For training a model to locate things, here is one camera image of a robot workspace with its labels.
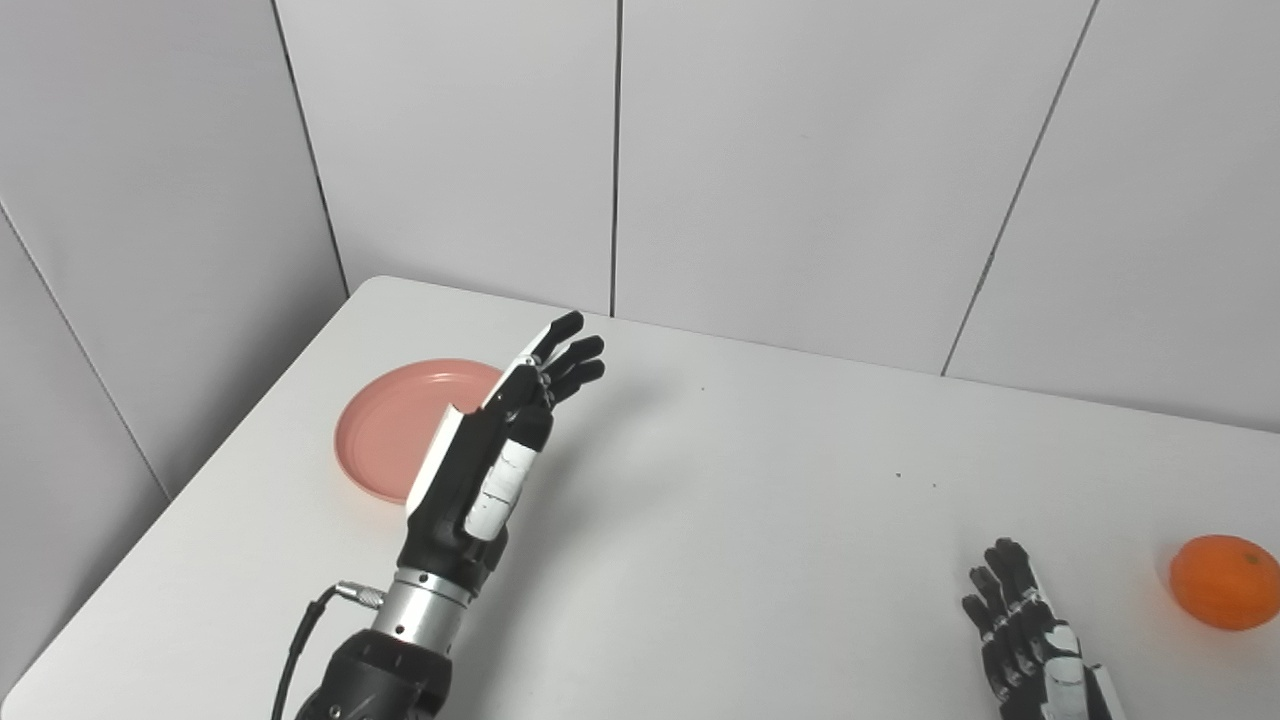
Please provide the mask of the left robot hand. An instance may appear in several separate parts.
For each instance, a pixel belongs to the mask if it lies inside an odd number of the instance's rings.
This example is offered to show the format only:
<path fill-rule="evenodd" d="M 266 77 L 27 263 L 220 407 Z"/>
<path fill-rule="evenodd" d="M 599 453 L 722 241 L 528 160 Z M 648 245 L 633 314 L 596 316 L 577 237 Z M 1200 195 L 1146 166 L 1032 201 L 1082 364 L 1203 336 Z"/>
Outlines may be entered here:
<path fill-rule="evenodd" d="M 475 410 L 447 405 L 406 503 L 399 570 L 479 593 L 506 551 L 507 523 L 550 438 L 556 407 L 605 373 L 604 341 L 581 337 L 584 324 L 580 311 L 558 316 Z"/>

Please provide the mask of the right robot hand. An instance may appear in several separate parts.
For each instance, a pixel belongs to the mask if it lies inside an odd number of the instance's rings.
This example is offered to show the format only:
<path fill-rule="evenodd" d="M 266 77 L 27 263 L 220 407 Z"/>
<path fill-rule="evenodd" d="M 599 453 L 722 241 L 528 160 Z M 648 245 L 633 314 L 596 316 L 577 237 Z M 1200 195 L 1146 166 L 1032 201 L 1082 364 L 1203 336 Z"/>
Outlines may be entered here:
<path fill-rule="evenodd" d="M 1125 719 L 1114 680 L 1089 664 L 1079 635 L 1052 609 L 1028 552 L 1001 537 L 969 571 L 961 607 L 979 637 L 1001 719 Z"/>

